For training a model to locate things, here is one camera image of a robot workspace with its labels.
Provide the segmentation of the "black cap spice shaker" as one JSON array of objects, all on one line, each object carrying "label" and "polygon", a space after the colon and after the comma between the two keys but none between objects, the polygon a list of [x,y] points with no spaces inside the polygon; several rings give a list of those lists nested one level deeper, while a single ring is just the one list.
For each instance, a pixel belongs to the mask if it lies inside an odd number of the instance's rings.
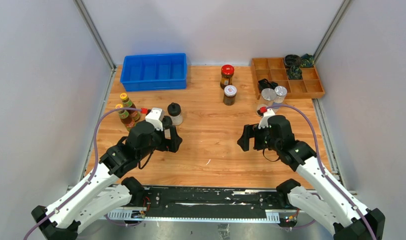
[{"label": "black cap spice shaker", "polygon": [[167,110],[174,126],[178,126],[183,123],[182,109],[180,104],[172,102],[167,107]]}]

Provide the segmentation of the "sauce bottle yellow cap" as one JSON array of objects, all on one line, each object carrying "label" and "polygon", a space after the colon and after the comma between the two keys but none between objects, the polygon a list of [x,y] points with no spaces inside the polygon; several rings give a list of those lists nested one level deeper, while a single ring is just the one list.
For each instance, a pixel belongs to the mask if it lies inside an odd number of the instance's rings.
[{"label": "sauce bottle yellow cap", "polygon": [[130,131],[136,125],[136,114],[137,112],[134,110],[123,109],[118,111],[119,118],[128,131]]},{"label": "sauce bottle yellow cap", "polygon": [[[123,92],[120,94],[120,99],[122,101],[122,104],[124,107],[126,108],[136,108],[135,104],[133,103],[133,101],[129,98],[129,96],[127,95],[127,93]],[[133,120],[135,122],[138,122],[140,120],[140,113],[138,111],[135,110],[128,110],[128,113],[130,116],[132,116]]]}]

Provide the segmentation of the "blue plastic divided bin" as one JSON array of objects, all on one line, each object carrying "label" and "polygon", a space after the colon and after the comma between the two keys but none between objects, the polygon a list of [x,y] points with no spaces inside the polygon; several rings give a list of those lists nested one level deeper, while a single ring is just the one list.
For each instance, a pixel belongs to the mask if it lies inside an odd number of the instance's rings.
[{"label": "blue plastic divided bin", "polygon": [[185,53],[128,55],[120,82],[128,92],[182,90],[187,87]]}]

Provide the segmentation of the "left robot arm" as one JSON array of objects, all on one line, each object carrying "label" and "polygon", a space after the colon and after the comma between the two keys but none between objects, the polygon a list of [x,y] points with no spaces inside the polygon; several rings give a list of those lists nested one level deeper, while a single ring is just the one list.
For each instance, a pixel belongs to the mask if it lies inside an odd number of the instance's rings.
[{"label": "left robot arm", "polygon": [[[134,168],[143,169],[155,151],[178,151],[182,138],[169,116],[152,119],[148,114],[128,136],[110,147],[97,166],[63,197],[49,206],[35,207],[31,214],[47,240],[75,240],[90,224],[117,207],[133,207],[144,201],[144,187],[134,177],[124,178]],[[114,190],[98,197],[109,185],[124,178]]]}]

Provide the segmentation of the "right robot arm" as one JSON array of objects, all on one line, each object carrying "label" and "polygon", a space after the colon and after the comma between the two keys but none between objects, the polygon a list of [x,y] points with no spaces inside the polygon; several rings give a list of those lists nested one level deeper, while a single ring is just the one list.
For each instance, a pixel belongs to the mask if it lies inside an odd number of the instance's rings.
[{"label": "right robot arm", "polygon": [[290,122],[283,115],[265,116],[259,124],[247,124],[237,144],[243,151],[275,151],[279,160],[302,176],[316,190],[311,194],[296,180],[289,179],[276,187],[276,202],[283,209],[297,207],[326,228],[335,240],[381,240],[385,215],[369,209],[353,196],[318,161],[315,151],[304,141],[296,140]]}]

